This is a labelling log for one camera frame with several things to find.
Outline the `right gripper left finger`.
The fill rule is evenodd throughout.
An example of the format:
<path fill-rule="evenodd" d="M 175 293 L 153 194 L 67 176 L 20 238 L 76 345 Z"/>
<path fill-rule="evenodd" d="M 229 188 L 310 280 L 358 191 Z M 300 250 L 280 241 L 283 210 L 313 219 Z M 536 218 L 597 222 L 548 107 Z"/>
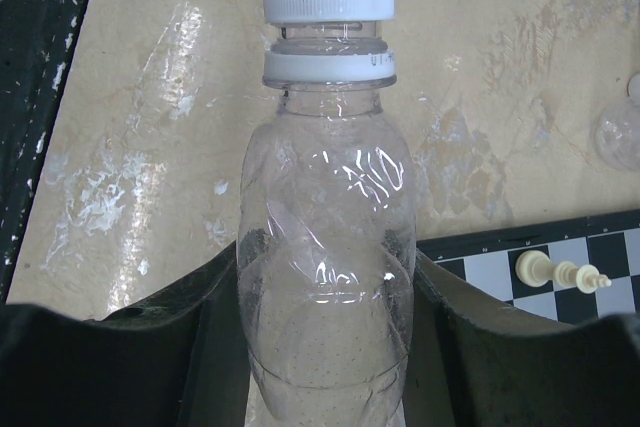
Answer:
<path fill-rule="evenodd" d="M 241 426 L 249 381 L 234 246 L 100 321 L 1 309 L 5 426 Z"/>

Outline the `clear crushed bottle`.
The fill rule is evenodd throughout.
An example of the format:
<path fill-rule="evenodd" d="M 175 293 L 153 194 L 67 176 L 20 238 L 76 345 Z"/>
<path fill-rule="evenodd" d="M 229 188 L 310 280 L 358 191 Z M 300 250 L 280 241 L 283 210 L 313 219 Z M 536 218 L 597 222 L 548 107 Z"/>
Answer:
<path fill-rule="evenodd" d="M 384 426 L 413 326 L 416 188 L 379 92 L 396 80 L 376 21 L 289 24 L 280 93 L 245 154 L 238 298 L 276 426 Z"/>

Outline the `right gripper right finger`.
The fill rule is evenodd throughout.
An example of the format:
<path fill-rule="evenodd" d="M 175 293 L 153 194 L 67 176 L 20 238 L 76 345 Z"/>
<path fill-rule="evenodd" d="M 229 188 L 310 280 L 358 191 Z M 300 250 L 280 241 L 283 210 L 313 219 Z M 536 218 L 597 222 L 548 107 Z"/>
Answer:
<path fill-rule="evenodd" d="M 636 426 L 639 318 L 571 326 L 499 301 L 418 254 L 409 426 Z"/>

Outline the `clear slim bottle white cap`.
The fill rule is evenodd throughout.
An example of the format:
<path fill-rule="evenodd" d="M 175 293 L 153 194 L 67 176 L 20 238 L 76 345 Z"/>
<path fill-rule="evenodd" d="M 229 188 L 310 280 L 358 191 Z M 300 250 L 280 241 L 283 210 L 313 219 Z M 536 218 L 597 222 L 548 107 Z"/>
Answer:
<path fill-rule="evenodd" d="M 639 171 L 639 104 L 626 97 L 607 107 L 598 119 L 594 139 L 601 158 L 610 166 Z"/>

